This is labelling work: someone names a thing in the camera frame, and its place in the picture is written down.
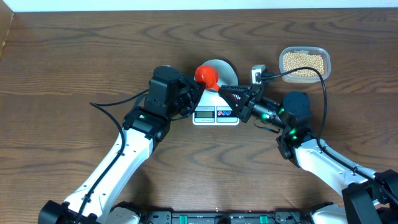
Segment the white digital kitchen scale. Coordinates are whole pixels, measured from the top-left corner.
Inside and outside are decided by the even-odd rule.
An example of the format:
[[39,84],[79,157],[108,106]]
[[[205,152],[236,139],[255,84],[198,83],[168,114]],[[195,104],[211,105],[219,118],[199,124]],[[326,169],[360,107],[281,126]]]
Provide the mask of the white digital kitchen scale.
[[192,121],[197,126],[235,126],[239,119],[232,114],[228,106],[218,92],[205,90],[200,98]]

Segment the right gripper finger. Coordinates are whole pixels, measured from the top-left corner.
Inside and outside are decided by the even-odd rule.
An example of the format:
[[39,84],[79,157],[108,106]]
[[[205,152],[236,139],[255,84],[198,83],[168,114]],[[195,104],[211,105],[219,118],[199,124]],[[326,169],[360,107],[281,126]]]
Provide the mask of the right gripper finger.
[[218,90],[218,93],[220,95],[226,95],[227,93],[237,94],[237,95],[250,95],[251,88],[252,88],[251,85],[238,85],[238,86],[222,85]]
[[246,95],[238,95],[235,93],[223,93],[222,99],[227,102],[228,106],[232,109],[232,114],[238,118],[245,118],[248,115],[248,97]]

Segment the red measuring scoop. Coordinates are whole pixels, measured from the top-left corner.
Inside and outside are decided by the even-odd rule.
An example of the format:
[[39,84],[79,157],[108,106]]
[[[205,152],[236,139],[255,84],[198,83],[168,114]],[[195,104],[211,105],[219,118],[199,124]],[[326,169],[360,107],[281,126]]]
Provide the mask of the red measuring scoop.
[[211,65],[201,65],[195,71],[195,80],[201,84],[205,90],[218,92],[219,74],[215,67]]

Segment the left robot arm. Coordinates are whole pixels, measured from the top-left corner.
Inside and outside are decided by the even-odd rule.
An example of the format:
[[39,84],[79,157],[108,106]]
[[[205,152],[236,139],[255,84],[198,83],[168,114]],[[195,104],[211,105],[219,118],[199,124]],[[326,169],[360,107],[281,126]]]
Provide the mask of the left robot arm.
[[205,83],[176,68],[155,68],[148,89],[131,97],[134,106],[119,123],[111,150],[84,183],[64,202],[49,200],[39,223],[111,223],[113,205],[122,189],[153,153],[172,121],[189,117],[205,90]]

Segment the soybeans in container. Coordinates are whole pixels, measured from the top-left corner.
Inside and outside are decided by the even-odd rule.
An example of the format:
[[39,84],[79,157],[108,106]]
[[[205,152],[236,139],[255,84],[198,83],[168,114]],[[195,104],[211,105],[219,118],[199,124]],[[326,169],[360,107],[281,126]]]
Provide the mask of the soybeans in container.
[[309,55],[299,52],[287,52],[282,57],[283,68],[290,71],[300,67],[311,67],[321,75],[325,74],[324,62],[321,55]]

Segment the clear plastic container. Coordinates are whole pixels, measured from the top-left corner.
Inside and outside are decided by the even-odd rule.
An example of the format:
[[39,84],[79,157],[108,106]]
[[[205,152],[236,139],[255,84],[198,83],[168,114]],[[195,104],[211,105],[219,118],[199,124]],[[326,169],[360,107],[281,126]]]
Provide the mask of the clear plastic container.
[[[317,70],[326,80],[331,74],[331,58],[329,53],[319,47],[287,47],[279,56],[279,70],[281,73],[296,68],[310,67]],[[319,76],[313,70],[299,70],[282,77],[287,83],[316,83]]]

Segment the pale blue-grey bowl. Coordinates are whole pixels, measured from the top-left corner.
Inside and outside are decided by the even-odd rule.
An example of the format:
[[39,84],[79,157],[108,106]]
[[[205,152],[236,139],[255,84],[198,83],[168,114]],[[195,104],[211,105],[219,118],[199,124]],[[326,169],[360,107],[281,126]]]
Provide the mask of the pale blue-grey bowl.
[[224,60],[220,59],[213,59],[206,61],[205,63],[203,63],[203,65],[210,65],[216,69],[216,71],[218,72],[217,84],[219,86],[238,85],[238,77],[234,69],[228,62],[225,62]]

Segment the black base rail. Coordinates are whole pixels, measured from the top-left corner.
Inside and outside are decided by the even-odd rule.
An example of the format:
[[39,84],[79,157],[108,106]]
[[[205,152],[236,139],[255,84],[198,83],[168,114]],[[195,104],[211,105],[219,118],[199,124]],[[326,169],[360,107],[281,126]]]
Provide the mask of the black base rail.
[[175,211],[171,208],[136,208],[143,224],[311,224],[310,215],[300,210],[266,211]]

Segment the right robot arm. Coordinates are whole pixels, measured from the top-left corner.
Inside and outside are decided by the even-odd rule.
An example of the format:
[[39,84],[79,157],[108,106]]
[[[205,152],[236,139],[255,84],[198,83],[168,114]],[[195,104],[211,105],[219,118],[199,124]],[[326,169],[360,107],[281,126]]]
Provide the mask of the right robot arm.
[[242,122],[257,118],[277,133],[281,156],[324,181],[343,198],[343,207],[321,204],[303,212],[301,223],[397,223],[397,172],[377,172],[333,150],[310,125],[308,95],[293,91],[281,103],[263,87],[222,86],[218,93]]

